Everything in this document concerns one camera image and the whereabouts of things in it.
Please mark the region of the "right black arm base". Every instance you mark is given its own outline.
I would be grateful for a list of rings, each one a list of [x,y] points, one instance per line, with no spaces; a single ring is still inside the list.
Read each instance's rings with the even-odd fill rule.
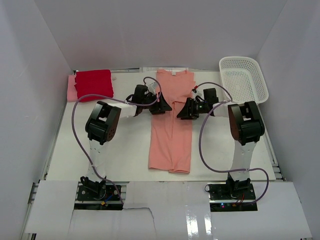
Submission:
[[[245,181],[233,181],[230,178],[226,183],[208,183],[204,190],[208,193],[212,213],[258,210],[255,190],[249,178]]]

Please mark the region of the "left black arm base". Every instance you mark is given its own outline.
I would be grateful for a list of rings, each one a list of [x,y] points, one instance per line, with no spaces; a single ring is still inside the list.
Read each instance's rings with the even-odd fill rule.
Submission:
[[[121,211],[123,204],[112,183],[107,183],[104,180],[92,181],[87,176],[82,176],[77,188],[74,209]]]

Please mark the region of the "salmon pink t shirt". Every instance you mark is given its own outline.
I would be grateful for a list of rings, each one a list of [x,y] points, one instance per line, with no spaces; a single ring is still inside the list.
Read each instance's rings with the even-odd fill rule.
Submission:
[[[172,108],[151,117],[151,136],[148,156],[150,169],[189,174],[191,170],[193,123],[177,118],[187,98],[192,97],[196,83],[188,70],[171,72],[159,69],[156,79],[161,95]]]

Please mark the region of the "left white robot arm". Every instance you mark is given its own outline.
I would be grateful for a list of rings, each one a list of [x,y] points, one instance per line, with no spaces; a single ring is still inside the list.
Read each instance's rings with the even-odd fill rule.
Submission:
[[[132,96],[124,103],[106,103],[98,101],[85,125],[89,140],[89,162],[86,177],[92,182],[101,182],[106,178],[105,152],[116,134],[121,118],[138,116],[143,110],[149,110],[152,115],[164,114],[172,108],[163,97],[158,83],[148,85],[138,84]]]

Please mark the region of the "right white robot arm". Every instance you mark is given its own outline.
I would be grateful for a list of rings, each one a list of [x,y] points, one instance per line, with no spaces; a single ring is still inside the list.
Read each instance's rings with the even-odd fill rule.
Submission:
[[[228,103],[219,101],[215,88],[203,90],[204,98],[198,95],[197,87],[193,97],[186,99],[182,110],[177,114],[181,120],[196,120],[200,114],[207,114],[200,128],[198,150],[202,163],[215,173],[227,173],[226,186],[230,191],[247,189],[250,186],[250,165],[257,142],[265,134],[265,125],[255,101]],[[227,116],[230,133],[234,139],[233,161],[230,170],[215,170],[205,161],[202,153],[202,134],[210,117]]]

